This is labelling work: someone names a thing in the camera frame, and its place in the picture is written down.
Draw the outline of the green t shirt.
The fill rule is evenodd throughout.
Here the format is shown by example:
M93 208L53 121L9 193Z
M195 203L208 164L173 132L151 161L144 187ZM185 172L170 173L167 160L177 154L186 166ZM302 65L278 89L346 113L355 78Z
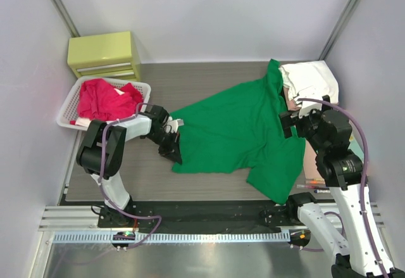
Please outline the green t shirt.
M287 110L282 96L280 63L270 60L260 79L243 82L174 111L182 163L177 174L230 174L247 168L247 183L270 200L284 204L302 172L306 141L289 138L279 115Z

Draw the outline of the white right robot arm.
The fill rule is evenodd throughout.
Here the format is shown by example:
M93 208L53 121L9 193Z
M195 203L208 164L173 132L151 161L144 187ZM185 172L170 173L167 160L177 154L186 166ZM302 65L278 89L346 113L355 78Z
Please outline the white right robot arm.
M286 111L279 119L285 137L295 127L314 149L317 171L337 205L345 234L326 218L310 193L289 196L286 219L309 229L330 257L333 277L404 277L387 254L373 218L366 186L367 160L349 148L354 125L350 116L332 105L303 117Z

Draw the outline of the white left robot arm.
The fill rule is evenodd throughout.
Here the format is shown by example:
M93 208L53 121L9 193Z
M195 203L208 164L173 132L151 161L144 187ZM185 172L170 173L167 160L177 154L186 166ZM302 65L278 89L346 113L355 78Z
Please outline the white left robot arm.
M104 198L104 209L120 227L128 227L136 216L131 195L120 175L125 145L132 139L149 139L158 146L158 153L174 163L182 164L180 131L184 125L162 107L141 103L135 113L110 122L93 120L77 153L77 163L98 185Z

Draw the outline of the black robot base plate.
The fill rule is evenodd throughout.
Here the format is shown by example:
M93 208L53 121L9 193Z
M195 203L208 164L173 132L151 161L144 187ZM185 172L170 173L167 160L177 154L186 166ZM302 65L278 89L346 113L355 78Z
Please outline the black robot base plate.
M147 233L162 222L158 234L258 234L276 232L281 227L301 225L291 205L276 205L270 200L253 201L138 201L126 212L145 220L123 216L101 206L97 226L100 228L138 228Z

